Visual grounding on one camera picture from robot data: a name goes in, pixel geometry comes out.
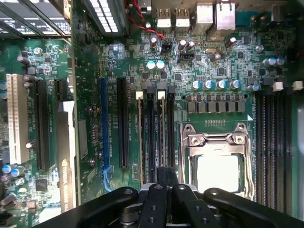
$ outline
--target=silver capacitor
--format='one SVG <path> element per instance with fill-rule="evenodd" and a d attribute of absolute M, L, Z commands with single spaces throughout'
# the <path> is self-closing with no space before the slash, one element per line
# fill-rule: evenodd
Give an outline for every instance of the silver capacitor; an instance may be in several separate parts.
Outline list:
<path fill-rule="evenodd" d="M 178 49 L 179 51 L 182 51 L 185 49 L 185 46 L 186 46 L 186 41 L 184 39 L 182 39 L 180 42 L 179 42 L 179 46 L 178 46 Z"/>
<path fill-rule="evenodd" d="M 3 200 L 0 201 L 0 205 L 6 206 L 9 203 L 11 203 L 12 201 L 14 201 L 15 199 L 16 199 L 16 195 L 14 193 L 11 193 L 10 195 L 8 195 L 7 197 L 5 197 Z"/>
<path fill-rule="evenodd" d="M 220 59 L 220 53 L 215 53 L 210 57 L 210 61 L 213 63 L 215 61 L 218 61 Z"/>

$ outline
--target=pci slot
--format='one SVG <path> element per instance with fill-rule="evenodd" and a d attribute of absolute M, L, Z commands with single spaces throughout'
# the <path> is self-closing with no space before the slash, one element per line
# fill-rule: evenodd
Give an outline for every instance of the pci slot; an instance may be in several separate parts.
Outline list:
<path fill-rule="evenodd" d="M 170 86 L 167 99 L 167 137 L 168 137 L 168 166 L 175 167 L 174 152 L 174 99 L 175 87 Z"/>
<path fill-rule="evenodd" d="M 37 169 L 48 170 L 50 167 L 50 151 L 48 143 L 48 96 L 47 83 L 34 81 L 34 111 L 36 130 Z"/>
<path fill-rule="evenodd" d="M 7 105 L 9 122 L 9 161 L 22 164 L 29 160 L 29 141 L 27 90 L 21 75 L 6 74 Z"/>
<path fill-rule="evenodd" d="M 129 126 L 128 126 L 128 94 L 125 77 L 117 79 L 117 114 L 119 139 L 119 166 L 122 169 L 129 166 Z"/>
<path fill-rule="evenodd" d="M 149 182 L 156 182 L 155 165 L 155 108 L 153 87 L 147 87 L 147 107 L 148 107 L 148 155 L 149 155 Z"/>

